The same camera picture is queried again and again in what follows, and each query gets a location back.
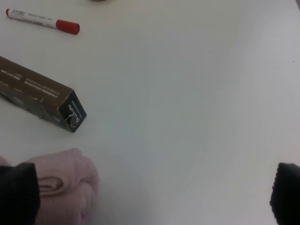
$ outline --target folded pink cloth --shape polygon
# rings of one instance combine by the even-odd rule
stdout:
[[[98,193],[98,173],[79,149],[29,159],[40,187],[35,225],[87,225]]]

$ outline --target white table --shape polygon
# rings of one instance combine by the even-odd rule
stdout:
[[[294,0],[1,0],[0,55],[74,88],[75,134],[0,102],[16,164],[79,147],[101,178],[100,225],[274,225],[278,162],[300,165]],[[6,8],[78,22],[77,36]]]

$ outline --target dark brown box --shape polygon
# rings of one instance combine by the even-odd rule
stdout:
[[[3,57],[0,97],[72,133],[86,117],[73,89]]]

